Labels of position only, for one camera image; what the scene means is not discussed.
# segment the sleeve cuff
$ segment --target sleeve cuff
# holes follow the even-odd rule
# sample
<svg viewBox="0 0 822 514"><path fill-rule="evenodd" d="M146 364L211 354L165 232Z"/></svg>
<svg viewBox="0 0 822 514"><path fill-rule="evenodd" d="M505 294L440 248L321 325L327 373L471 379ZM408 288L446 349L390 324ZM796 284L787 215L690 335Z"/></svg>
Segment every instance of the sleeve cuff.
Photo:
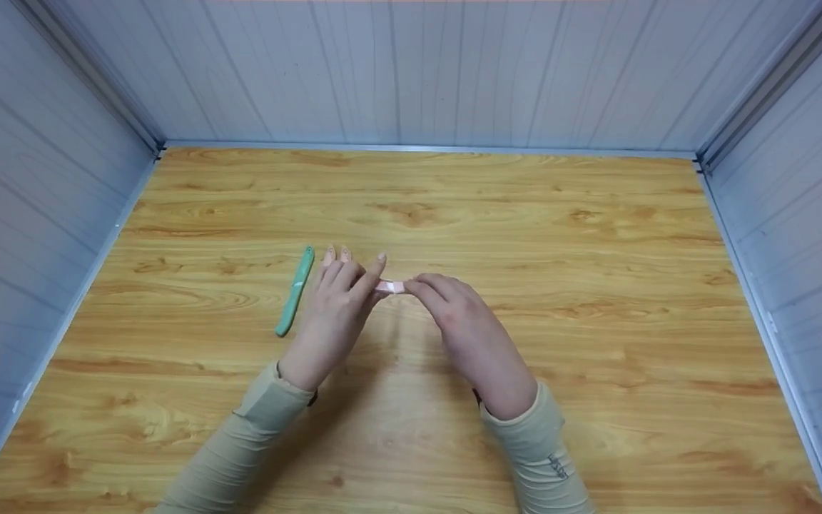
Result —
<svg viewBox="0 0 822 514"><path fill-rule="evenodd" d="M275 361L252 381L234 413L262 430L280 432L314 397L313 391L301 390L281 378Z"/></svg>
<svg viewBox="0 0 822 514"><path fill-rule="evenodd" d="M557 451L564 416L544 383L538 383L534 403L519 417L500 420L480 404L480 419L513 462L544 460Z"/></svg>

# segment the wrist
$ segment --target wrist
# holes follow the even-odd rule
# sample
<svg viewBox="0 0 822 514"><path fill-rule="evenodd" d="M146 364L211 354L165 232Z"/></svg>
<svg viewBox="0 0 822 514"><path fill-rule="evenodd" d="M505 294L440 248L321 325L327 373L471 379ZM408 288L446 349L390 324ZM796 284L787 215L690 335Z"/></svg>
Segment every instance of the wrist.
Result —
<svg viewBox="0 0 822 514"><path fill-rule="evenodd" d="M490 415L498 420L511 420L534 405L538 396L538 381L528 373L510 381L490 381L476 386L476 390Z"/></svg>
<svg viewBox="0 0 822 514"><path fill-rule="evenodd" d="M287 383L301 390L317 390L329 375L329 370L313 359L313 355L296 339L278 361L278 373Z"/></svg>

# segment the green utility knife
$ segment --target green utility knife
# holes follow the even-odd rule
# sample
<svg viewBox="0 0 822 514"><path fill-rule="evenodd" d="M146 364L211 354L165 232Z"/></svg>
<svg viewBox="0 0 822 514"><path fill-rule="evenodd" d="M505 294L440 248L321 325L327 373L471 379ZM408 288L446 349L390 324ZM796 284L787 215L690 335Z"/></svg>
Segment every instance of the green utility knife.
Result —
<svg viewBox="0 0 822 514"><path fill-rule="evenodd" d="M297 315L297 304L300 303L303 286L306 284L307 277L310 276L310 268L313 267L313 261L315 259L316 252L313 251L313 247L306 247L306 250L303 251L303 259L300 259L300 265L297 266L297 273L294 274L294 282L290 284L288 302L284 303L284 312L281 313L278 326L275 326L275 334L279 338L286 336L288 330L290 330L290 326L294 323L294 316Z"/></svg>

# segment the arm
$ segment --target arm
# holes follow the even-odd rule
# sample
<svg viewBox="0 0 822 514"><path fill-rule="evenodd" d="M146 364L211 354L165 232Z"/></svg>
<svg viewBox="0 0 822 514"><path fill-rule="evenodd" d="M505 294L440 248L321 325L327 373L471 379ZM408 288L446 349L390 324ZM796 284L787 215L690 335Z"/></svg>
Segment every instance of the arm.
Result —
<svg viewBox="0 0 822 514"><path fill-rule="evenodd" d="M372 307L385 254L366 272L346 248L307 289L305 316L284 357L249 386L242 403L193 456L167 490L156 514L230 512L265 461L278 435L313 400L330 371L351 352Z"/></svg>
<svg viewBox="0 0 822 514"><path fill-rule="evenodd" d="M453 365L471 383L480 414L512 466L524 514L592 514L582 479L560 440L564 417L512 339L469 284L424 273L405 282L433 315Z"/></svg>
<svg viewBox="0 0 822 514"><path fill-rule="evenodd" d="M564 417L545 384L538 384L534 404L522 415L500 420L482 403L480 417L509 459L523 513L594 513L588 491L560 440Z"/></svg>
<svg viewBox="0 0 822 514"><path fill-rule="evenodd" d="M277 363L265 368L239 408L193 456L156 514L222 514L234 508L265 461L271 443L313 399L284 381Z"/></svg>

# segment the hand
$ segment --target hand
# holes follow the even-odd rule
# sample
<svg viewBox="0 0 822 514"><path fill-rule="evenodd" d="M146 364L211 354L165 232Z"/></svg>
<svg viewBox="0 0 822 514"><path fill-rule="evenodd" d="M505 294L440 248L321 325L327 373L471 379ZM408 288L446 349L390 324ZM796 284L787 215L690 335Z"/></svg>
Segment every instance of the hand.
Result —
<svg viewBox="0 0 822 514"><path fill-rule="evenodd" d="M511 420L532 407L538 383L482 297L461 280L423 273L405 282L443 332L443 348L487 410Z"/></svg>
<svg viewBox="0 0 822 514"><path fill-rule="evenodd" d="M281 378L303 390L317 390L333 368L351 353L372 307L385 298L375 291L385 270L385 253L363 269L342 247L340 259L329 247L323 267L307 284L306 306L297 336L278 361Z"/></svg>

